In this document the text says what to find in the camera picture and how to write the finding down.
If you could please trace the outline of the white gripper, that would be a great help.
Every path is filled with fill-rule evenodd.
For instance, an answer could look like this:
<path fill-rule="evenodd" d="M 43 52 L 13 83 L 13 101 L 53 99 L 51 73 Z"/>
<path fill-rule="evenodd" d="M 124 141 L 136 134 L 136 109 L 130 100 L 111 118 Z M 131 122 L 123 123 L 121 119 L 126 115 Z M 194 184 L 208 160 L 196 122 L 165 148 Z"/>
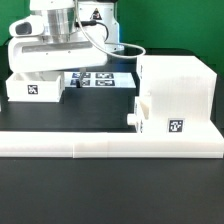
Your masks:
<path fill-rule="evenodd" d="M 37 37 L 13 38 L 8 45 L 8 59 L 13 72 L 56 71 L 105 65 L 107 55 L 89 41 L 47 44 Z M 76 87 L 82 87 L 79 72 Z"/>

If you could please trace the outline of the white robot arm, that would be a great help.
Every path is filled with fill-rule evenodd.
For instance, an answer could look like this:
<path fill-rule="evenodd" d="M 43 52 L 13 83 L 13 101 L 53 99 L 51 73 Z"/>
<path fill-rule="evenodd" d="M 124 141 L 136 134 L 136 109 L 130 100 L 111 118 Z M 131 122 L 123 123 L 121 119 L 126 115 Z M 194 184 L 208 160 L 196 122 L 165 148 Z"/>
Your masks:
<path fill-rule="evenodd" d="M 12 23 L 10 69 L 42 74 L 103 66 L 107 55 L 122 51 L 118 0 L 30 0 L 30 15 Z"/>

